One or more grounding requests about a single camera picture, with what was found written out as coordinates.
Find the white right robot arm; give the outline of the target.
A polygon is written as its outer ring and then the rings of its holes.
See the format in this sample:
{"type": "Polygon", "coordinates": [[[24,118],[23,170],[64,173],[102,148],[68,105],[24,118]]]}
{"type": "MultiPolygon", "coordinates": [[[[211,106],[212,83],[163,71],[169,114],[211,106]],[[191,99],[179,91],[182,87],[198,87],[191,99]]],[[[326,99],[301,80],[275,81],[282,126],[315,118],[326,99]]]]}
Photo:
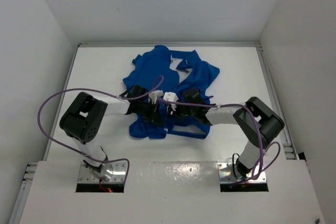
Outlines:
{"type": "Polygon", "coordinates": [[[169,104],[170,115],[184,120],[192,117],[202,125],[238,125],[247,138],[244,150],[233,163],[232,173],[238,181],[252,179],[263,171],[264,154],[284,129],[284,121],[260,98],[251,97],[242,104],[206,104],[195,89],[184,94],[184,100],[169,104]]]}

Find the blue zip-up vest jacket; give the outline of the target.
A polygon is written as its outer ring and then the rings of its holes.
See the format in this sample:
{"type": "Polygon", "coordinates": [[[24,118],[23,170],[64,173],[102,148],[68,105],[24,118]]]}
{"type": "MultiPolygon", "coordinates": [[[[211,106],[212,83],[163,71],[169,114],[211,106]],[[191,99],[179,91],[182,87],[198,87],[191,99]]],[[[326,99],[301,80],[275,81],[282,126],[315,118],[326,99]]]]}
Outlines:
{"type": "MultiPolygon", "coordinates": [[[[203,61],[196,51],[174,51],[166,46],[157,45],[153,50],[138,55],[132,63],[135,69],[123,79],[127,90],[133,85],[139,85],[151,90],[159,76],[164,80],[160,85],[163,92],[174,92],[181,99],[186,90],[198,88],[206,104],[210,98],[206,89],[218,77],[220,69],[203,61]]],[[[163,126],[155,126],[143,121],[142,116],[129,126],[129,133],[134,138],[163,139],[167,134],[205,139],[210,126],[199,123],[181,122],[167,114],[164,104],[160,104],[160,115],[163,126]]]]}

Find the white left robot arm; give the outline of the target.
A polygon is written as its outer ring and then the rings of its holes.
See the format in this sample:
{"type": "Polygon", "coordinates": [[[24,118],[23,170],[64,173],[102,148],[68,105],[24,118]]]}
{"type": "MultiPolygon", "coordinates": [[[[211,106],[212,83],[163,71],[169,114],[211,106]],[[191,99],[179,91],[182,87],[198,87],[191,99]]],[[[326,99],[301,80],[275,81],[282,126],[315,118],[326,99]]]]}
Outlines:
{"type": "Polygon", "coordinates": [[[95,141],[102,120],[108,115],[128,115],[135,113],[149,120],[155,126],[163,126],[157,98],[164,95],[162,90],[149,92],[135,85],[117,97],[94,97],[80,92],[61,117],[59,126],[74,140],[79,150],[85,154],[85,167],[96,174],[103,173],[107,154],[98,141],[95,141]]]}

